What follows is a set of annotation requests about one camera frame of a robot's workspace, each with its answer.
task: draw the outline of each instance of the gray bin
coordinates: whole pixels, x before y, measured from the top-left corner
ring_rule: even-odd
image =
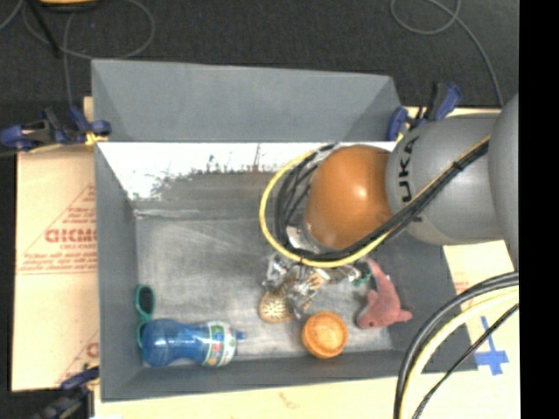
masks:
[[[265,324],[256,309],[272,252],[258,223],[267,181],[319,142],[382,141],[399,104],[392,80],[118,60],[92,67],[94,116],[114,126],[95,158],[102,400],[396,375],[413,335],[455,294],[439,246],[404,233],[372,253],[413,312],[407,323],[353,326],[366,287],[319,295],[312,308],[349,325],[348,346],[333,360],[304,351],[300,323]],[[156,318],[223,319],[244,330],[238,356],[219,369],[148,367],[135,342],[140,283],[156,290]],[[446,370],[468,344],[459,329],[428,368]]]

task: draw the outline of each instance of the cardboard sheet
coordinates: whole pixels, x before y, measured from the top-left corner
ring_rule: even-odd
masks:
[[[99,362],[93,152],[17,162],[12,390],[56,388]]]

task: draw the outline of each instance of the blue clamp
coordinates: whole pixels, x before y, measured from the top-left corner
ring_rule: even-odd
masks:
[[[408,130],[423,126],[430,121],[444,119],[461,100],[462,92],[456,84],[452,82],[436,84],[429,106],[423,113],[420,108],[416,118],[412,119],[404,107],[396,108],[389,119],[386,140],[396,141],[400,134],[404,134]]]
[[[452,112],[462,100],[462,92],[452,82],[438,83],[431,104],[427,107],[424,117],[428,121],[438,121]]]
[[[52,144],[84,144],[90,134],[106,138],[111,133],[108,122],[97,120],[90,123],[76,106],[70,107],[68,120],[60,120],[48,107],[37,121],[0,130],[0,143],[6,148],[29,152]]]

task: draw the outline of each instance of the yellow cable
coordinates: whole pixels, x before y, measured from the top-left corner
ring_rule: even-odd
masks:
[[[475,148],[479,147],[481,144],[488,142],[489,141],[489,136],[487,136],[486,138],[484,138],[483,140],[481,140],[478,144],[472,146],[471,148],[469,148],[467,151],[465,151],[464,154],[462,154],[459,158],[458,161],[461,160],[464,156],[468,155],[470,152],[472,152]],[[259,206],[259,221],[260,221],[260,229],[262,230],[262,233],[264,234],[264,237],[266,238],[266,240],[270,243],[270,245],[281,255],[283,255],[285,258],[291,259],[293,261],[299,262],[301,264],[304,265],[308,265],[311,267],[317,267],[317,268],[323,268],[323,269],[333,269],[335,267],[341,267],[343,265],[346,264],[353,264],[357,259],[362,258],[363,256],[365,256],[366,254],[370,253],[371,251],[373,251],[379,244],[381,244],[383,242],[383,240],[396,228],[392,228],[391,230],[387,231],[386,233],[384,233],[383,235],[381,235],[380,237],[378,237],[376,240],[370,242],[369,244],[365,245],[363,248],[361,248],[359,251],[356,251],[355,253],[353,253],[352,255],[343,258],[343,259],[338,259],[335,261],[315,261],[313,259],[308,259],[308,258],[303,258],[302,256],[293,253],[291,251],[289,251],[288,249],[286,249],[282,244],[280,244],[275,237],[273,237],[272,233],[269,231],[268,226],[266,224],[266,205],[268,202],[268,198],[270,197],[270,194],[272,193],[273,187],[276,185],[276,183],[278,182],[278,180],[289,170],[291,170],[292,168],[294,168],[295,166],[297,166],[297,164],[301,163],[303,160],[305,160],[306,158],[308,158],[308,156],[314,154],[315,152],[318,152],[319,149],[317,150],[313,150],[313,151],[308,151],[304,154],[301,154],[300,156],[292,159],[290,162],[288,162],[283,168],[281,168],[273,177],[272,180],[270,180],[270,182],[267,184],[266,189],[264,190],[264,193],[262,194],[262,197],[260,199],[260,206]],[[437,178],[433,179],[431,181],[431,183],[429,183],[428,185],[426,185],[423,189],[421,189],[410,201],[410,203],[413,203],[419,196],[421,196],[442,174],[444,174],[446,171],[448,171],[450,168],[452,167],[452,164],[449,165],[443,172],[441,172]]]
[[[270,182],[267,184],[266,189],[264,189],[264,193],[262,194],[262,198],[260,199],[260,208],[259,208],[260,229],[262,229],[262,233],[264,234],[266,240],[270,243],[270,245],[276,251],[278,251],[280,254],[282,254],[284,257],[292,259],[293,261],[296,261],[296,262],[300,262],[304,265],[309,265],[309,266],[318,267],[318,268],[332,269],[332,268],[335,268],[335,267],[341,267],[345,264],[351,264],[351,263],[355,262],[357,259],[359,259],[360,257],[366,255],[367,253],[369,253],[370,251],[375,249],[390,234],[390,231],[387,232],[387,233],[384,233],[377,240],[371,242],[370,244],[363,247],[358,252],[352,254],[351,256],[349,256],[347,258],[338,259],[336,261],[324,261],[324,262],[323,261],[314,261],[312,259],[303,258],[300,255],[298,255],[296,253],[293,253],[293,252],[289,251],[288,249],[286,249],[283,245],[281,245],[275,239],[275,237],[273,237],[272,233],[269,231],[268,226],[266,224],[266,205],[267,205],[267,202],[268,202],[268,198],[270,197],[270,194],[272,193],[272,189],[275,186],[275,184],[278,182],[278,180],[288,170],[290,170],[291,168],[293,168],[298,163],[305,160],[308,156],[314,154],[315,152],[316,151],[309,151],[309,152],[306,152],[305,154],[300,155],[297,158],[294,158],[293,160],[291,160],[288,164],[286,164],[282,169],[280,169],[272,177],[272,180],[270,180]]]
[[[506,290],[507,292],[502,292],[499,295],[496,295],[489,299],[484,299],[478,304],[475,304],[466,309],[464,312],[458,314],[451,321],[441,327],[441,329],[433,336],[433,338],[429,340],[429,342],[424,346],[421,353],[418,355],[418,358],[416,359],[416,363],[413,365],[413,368],[410,371],[410,377],[408,378],[408,381],[404,385],[404,390],[402,393],[402,406],[400,408],[400,419],[409,417],[407,413],[410,409],[408,405],[408,387],[410,386],[410,383],[420,376],[421,371],[423,371],[423,368],[432,357],[432,355],[435,353],[435,351],[438,349],[438,347],[440,347],[443,341],[445,341],[448,336],[456,330],[458,326],[468,321],[471,317],[479,315],[481,311],[491,308],[492,306],[510,300],[514,300],[515,303],[518,302],[519,288],[515,287],[512,291],[510,290],[510,288],[507,288]]]

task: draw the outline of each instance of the orange toy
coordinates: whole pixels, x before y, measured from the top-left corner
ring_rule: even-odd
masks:
[[[339,355],[348,342],[348,336],[343,319],[331,312],[316,313],[307,320],[301,332],[303,345],[319,359]]]

